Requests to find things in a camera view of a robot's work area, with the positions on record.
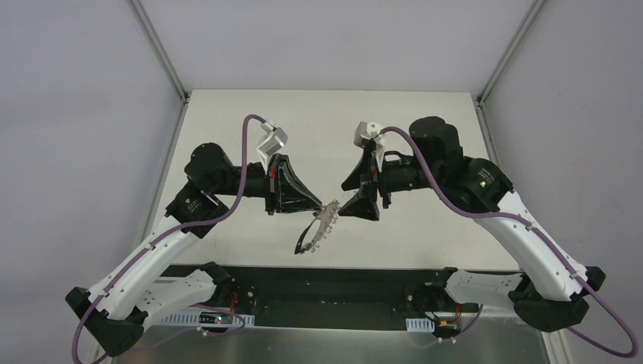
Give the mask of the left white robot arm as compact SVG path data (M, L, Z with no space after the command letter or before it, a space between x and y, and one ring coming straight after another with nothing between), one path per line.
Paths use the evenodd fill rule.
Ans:
M73 288L67 304L109 357L130 350L164 317L195 304L230 306L232 277L217 263L199 266L181 281L160 289L152 283L231 211L220 195L261 198L269 215L320 212L322 202L295 175L287 155L235 166L216 143L194 149L184 169L187 183L166 208L151 234L103 281Z

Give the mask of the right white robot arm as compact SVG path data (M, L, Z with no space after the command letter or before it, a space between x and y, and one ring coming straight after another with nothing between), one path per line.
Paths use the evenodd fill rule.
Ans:
M378 221L393 193L432 189L450 210L482 226L519 265L509 275L446 268L428 287L434 307L508 309L544 332L579 324L589 309L586 297L601 287L604 272L571 258L540 227L496 164L465 155L455 126L437 116L420 118L404 137L409 155L385 149L381 125L357 125L353 142L362 156L341 185L354 196L340 215Z

